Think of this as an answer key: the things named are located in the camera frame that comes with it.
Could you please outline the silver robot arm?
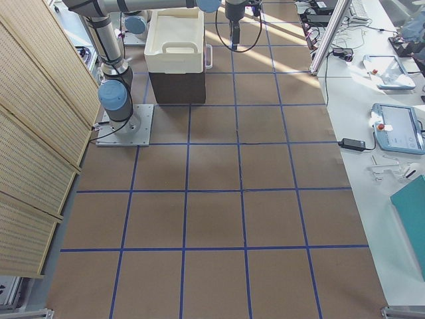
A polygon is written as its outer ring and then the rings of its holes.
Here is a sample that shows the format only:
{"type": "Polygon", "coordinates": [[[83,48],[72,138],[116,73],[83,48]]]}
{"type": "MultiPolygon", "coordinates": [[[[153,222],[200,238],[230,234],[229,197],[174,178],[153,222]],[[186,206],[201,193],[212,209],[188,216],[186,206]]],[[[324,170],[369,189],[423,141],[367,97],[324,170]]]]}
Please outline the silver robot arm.
{"type": "Polygon", "coordinates": [[[80,16],[101,60],[104,80],[98,99],[109,118],[111,135],[137,134],[143,119],[133,103],[133,70],[119,44],[110,15],[120,12],[133,34],[147,33],[144,48],[149,78],[156,101],[164,105],[204,104],[204,14],[225,6],[230,39],[240,40],[239,21],[247,1],[66,1],[69,11],[80,16]]]}

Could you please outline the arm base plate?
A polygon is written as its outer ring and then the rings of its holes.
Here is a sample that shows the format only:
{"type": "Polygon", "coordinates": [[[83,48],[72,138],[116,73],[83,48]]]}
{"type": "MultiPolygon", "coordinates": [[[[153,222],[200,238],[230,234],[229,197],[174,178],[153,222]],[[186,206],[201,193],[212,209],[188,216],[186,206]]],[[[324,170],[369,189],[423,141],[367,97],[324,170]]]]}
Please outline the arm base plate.
{"type": "Polygon", "coordinates": [[[154,107],[153,104],[134,104],[132,117],[120,130],[119,128],[124,123],[111,122],[106,111],[104,111],[102,121],[107,122],[107,124],[99,127],[99,139],[96,138],[93,142],[99,147],[148,146],[154,107]]]}

